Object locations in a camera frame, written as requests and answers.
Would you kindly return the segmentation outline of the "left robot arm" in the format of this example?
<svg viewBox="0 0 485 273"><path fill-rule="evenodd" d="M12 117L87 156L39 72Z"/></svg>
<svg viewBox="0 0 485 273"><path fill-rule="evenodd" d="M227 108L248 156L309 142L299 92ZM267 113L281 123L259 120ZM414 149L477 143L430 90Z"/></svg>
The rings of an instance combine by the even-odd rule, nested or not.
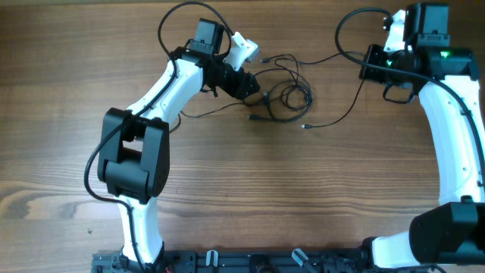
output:
<svg viewBox="0 0 485 273"><path fill-rule="evenodd" d="M259 51L240 33L220 54L226 27L200 19L196 36L169 53L167 68L155 85L125 110L104 116L98 178L118 204L124 229L119 263L124 271L157 272L164 256L158 230L157 197L170 169L170 127L186 103L204 86L244 100L259 91L253 74L243 70Z"/></svg>

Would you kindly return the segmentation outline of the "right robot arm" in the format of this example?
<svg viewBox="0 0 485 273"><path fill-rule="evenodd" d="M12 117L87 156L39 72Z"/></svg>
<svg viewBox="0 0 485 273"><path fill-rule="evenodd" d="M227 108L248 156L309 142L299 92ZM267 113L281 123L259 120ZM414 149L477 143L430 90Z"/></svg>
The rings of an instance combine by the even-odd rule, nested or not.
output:
<svg viewBox="0 0 485 273"><path fill-rule="evenodd" d="M484 126L470 49L450 46L449 7L416 3L387 14L384 45L370 45L360 78L404 87L423 107L440 176L439 205L407 231L370 241L374 267L484 262Z"/></svg>

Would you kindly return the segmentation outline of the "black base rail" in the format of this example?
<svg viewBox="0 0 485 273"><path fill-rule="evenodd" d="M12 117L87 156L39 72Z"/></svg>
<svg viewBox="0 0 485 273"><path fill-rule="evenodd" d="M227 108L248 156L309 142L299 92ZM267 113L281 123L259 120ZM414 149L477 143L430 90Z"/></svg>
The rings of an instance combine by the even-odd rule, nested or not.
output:
<svg viewBox="0 0 485 273"><path fill-rule="evenodd" d="M292 252L166 251L147 272L380 272L362 249Z"/></svg>

